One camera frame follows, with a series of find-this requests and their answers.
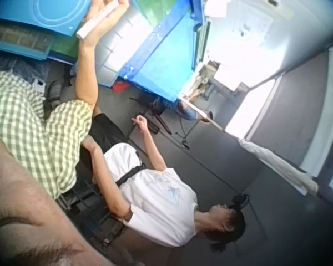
red object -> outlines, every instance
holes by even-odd
[[[126,81],[118,81],[115,84],[113,84],[112,88],[114,90],[125,90],[127,88],[129,88],[131,85],[126,82]]]

window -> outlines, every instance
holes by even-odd
[[[228,123],[226,132],[243,139],[260,114],[273,86],[275,80],[270,80],[262,86],[252,90],[245,97],[237,112]]]

hand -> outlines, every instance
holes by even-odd
[[[85,18],[85,21],[91,19],[94,15],[99,13],[111,0],[92,0],[89,12]],[[119,6],[112,11],[108,17],[106,17],[99,25],[97,25],[83,40],[80,40],[80,45],[83,48],[93,48],[100,38],[110,30],[121,16],[126,12],[129,7],[128,0],[118,0]]]
[[[136,118],[132,118],[132,121],[137,125],[137,127],[139,128],[139,131],[142,134],[148,133],[148,123],[145,117],[139,115]]]
[[[95,142],[93,137],[88,135],[82,142],[85,149],[87,149],[89,152],[92,152],[96,148],[100,148],[99,145]]]

black hair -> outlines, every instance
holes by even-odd
[[[241,209],[243,209],[249,203],[249,195],[236,195],[232,199],[232,203],[233,204],[229,206],[229,208],[235,210],[235,215],[230,221],[230,225],[233,226],[234,230],[225,233],[219,231],[210,231],[206,233],[206,237],[209,240],[218,242],[211,245],[211,250],[213,252],[223,252],[226,249],[227,244],[237,241],[244,234],[245,220]]]

black strap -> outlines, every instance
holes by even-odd
[[[129,178],[133,177],[136,173],[142,171],[144,169],[144,165],[136,166],[127,172],[123,177],[121,177],[117,182],[116,185],[120,187],[124,182],[126,182]]]

